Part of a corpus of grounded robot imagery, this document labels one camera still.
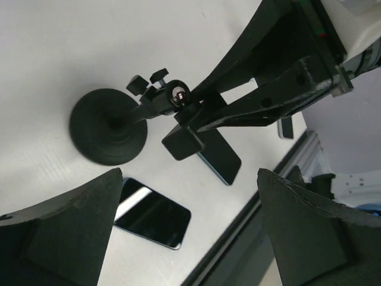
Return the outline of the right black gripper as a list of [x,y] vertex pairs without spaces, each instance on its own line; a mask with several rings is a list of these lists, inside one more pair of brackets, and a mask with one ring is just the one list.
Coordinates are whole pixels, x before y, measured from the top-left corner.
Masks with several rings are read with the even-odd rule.
[[354,88],[354,72],[345,70],[346,58],[321,1],[261,1],[236,42],[192,96],[221,94],[252,78],[260,87],[211,113],[197,131],[268,126],[315,103],[331,87],[333,97],[347,94]]

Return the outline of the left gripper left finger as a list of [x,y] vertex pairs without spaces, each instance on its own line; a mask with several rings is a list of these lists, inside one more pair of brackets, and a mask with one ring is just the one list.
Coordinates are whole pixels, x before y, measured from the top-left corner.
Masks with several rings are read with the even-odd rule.
[[97,285],[122,190],[111,169],[1,216],[1,285]]

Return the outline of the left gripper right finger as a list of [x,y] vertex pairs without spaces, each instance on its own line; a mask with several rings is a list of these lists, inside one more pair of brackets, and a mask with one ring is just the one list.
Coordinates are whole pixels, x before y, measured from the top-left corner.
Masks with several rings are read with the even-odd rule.
[[258,192],[283,285],[380,285],[380,218],[260,169]]

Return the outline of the blue-edged black phone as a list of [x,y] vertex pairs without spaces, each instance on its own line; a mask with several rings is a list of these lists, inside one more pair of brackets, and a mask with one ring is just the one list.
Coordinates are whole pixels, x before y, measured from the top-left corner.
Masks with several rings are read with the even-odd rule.
[[191,211],[154,189],[124,178],[114,226],[146,240],[178,250],[191,220]]

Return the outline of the black clamp phone stand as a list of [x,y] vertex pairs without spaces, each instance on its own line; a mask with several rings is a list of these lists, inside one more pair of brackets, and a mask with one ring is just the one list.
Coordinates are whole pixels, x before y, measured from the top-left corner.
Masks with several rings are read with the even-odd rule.
[[166,82],[167,69],[155,72],[149,80],[134,76],[126,93],[103,88],[81,97],[69,120],[71,140],[77,150],[94,163],[106,166],[125,164],[142,151],[147,136],[147,121],[159,116],[177,115],[179,124],[162,140],[178,161],[202,153],[208,158],[213,151],[228,147],[217,130],[197,132],[190,126],[201,105],[191,100],[188,86],[181,80]]

